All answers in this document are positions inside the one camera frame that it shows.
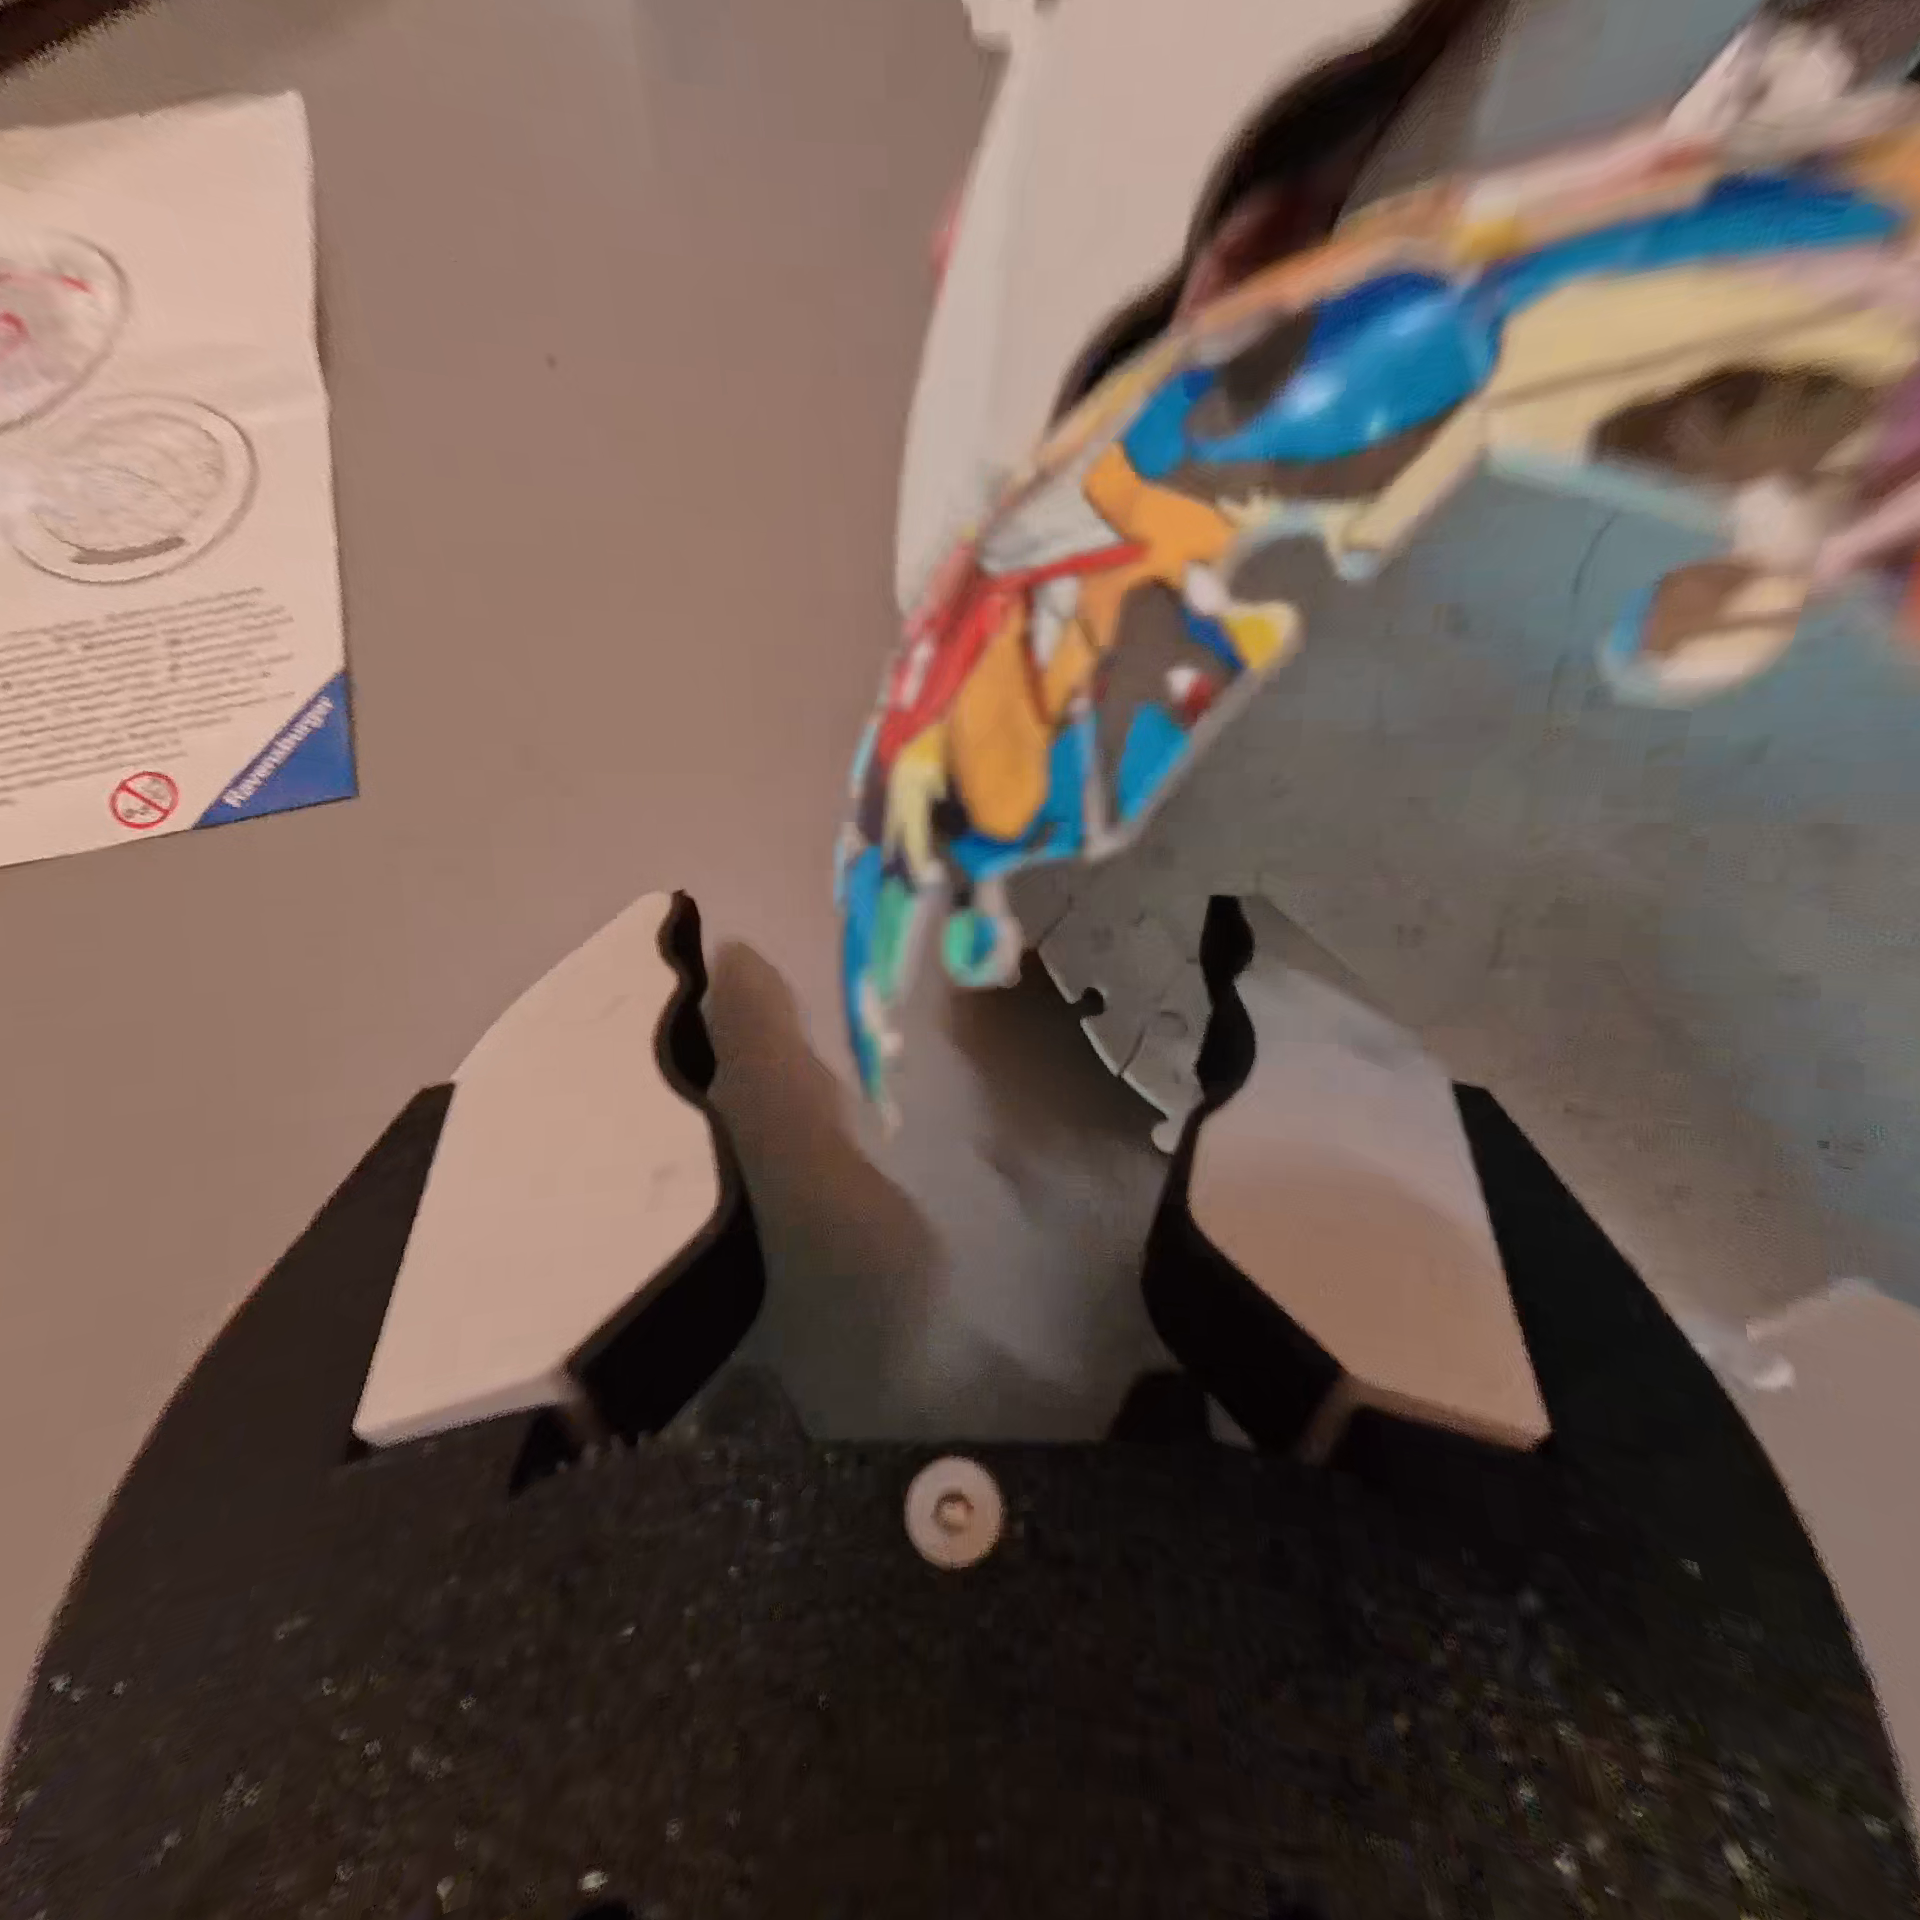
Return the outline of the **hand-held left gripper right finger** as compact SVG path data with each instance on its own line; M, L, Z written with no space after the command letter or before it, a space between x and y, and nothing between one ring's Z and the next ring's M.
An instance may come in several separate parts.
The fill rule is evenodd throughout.
M1167 1164L1146 1305L1258 1452L1339 1457L1360 1417L1537 1452L1547 1404L1457 1082L1269 902L1202 930L1202 1099Z

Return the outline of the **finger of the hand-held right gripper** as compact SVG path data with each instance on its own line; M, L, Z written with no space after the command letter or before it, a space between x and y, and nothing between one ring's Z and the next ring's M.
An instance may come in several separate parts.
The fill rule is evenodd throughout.
M967 4L1002 75L905 409L910 610L1016 459L1234 276L1311 251L1501 42L1470 0Z
M1660 116L1751 18L1751 0L1482 4L1428 75L1428 180Z

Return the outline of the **colourful cartoon puzzle ball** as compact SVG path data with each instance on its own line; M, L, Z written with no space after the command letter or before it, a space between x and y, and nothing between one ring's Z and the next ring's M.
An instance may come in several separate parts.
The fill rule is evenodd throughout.
M1653 530L1470 480L1360 610L1269 552L1326 638L1142 852L1026 880L1026 937L1106 999L1162 1149L1202 902L1261 899L1523 1120L1687 1331L1918 1305L1918 669L1847 603L1729 708L1614 708L1590 624Z

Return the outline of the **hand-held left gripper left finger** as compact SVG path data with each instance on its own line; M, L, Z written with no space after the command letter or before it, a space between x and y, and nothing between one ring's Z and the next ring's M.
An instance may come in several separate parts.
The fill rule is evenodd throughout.
M515 1413L643 1441L753 1331L768 1274L710 1106L701 906L643 895L475 1043L354 1413L405 1447Z

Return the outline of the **white instruction leaflet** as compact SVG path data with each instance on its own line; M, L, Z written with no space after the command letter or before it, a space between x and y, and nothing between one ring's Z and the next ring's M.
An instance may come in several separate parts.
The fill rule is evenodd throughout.
M0 862L354 802L303 98L0 158Z

